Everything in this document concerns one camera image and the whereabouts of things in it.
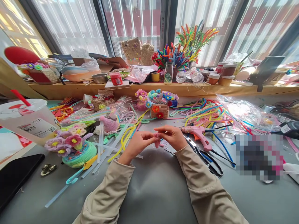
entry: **green crocheted base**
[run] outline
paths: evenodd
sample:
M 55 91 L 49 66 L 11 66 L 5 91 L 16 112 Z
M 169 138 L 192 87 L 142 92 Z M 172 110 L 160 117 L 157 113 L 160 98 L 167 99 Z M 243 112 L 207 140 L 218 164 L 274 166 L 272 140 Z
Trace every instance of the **green crocheted base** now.
M 85 141 L 80 151 L 77 151 L 76 153 L 71 152 L 68 156 L 63 157 L 62 161 L 71 168 L 80 168 L 96 154 L 97 148 L 94 144 L 89 141 Z

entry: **red balloon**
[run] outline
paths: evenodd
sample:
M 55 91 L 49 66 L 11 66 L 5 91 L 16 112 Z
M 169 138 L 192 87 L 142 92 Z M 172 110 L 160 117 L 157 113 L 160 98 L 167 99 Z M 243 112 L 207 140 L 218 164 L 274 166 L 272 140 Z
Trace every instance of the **red balloon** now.
M 11 46 L 5 48 L 4 54 L 14 64 L 34 63 L 40 60 L 34 52 L 23 47 Z

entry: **metal bowl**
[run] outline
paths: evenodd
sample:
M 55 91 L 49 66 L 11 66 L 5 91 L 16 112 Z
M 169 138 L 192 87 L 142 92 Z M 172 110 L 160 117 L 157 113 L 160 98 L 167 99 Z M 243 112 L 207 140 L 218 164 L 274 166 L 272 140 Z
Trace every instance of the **metal bowl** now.
M 101 73 L 101 74 L 93 75 L 92 78 L 96 84 L 103 84 L 108 81 L 107 76 L 108 76 L 107 73 Z

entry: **beige sleeve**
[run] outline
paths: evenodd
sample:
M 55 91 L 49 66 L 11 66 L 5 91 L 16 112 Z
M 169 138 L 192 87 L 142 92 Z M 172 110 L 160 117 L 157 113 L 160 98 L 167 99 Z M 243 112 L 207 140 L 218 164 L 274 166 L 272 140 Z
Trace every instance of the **beige sleeve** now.
M 73 224 L 117 223 L 119 208 L 125 199 L 135 167 L 113 160 L 102 183 L 90 193 Z
M 189 145 L 175 155 L 186 177 L 198 223 L 248 223 L 219 179 Z

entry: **pixelated area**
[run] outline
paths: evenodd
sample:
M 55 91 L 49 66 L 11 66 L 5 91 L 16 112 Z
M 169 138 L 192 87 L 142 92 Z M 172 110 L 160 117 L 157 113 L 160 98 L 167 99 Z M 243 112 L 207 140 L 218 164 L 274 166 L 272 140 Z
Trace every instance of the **pixelated area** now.
M 236 135 L 236 170 L 256 180 L 279 180 L 283 175 L 283 136 Z

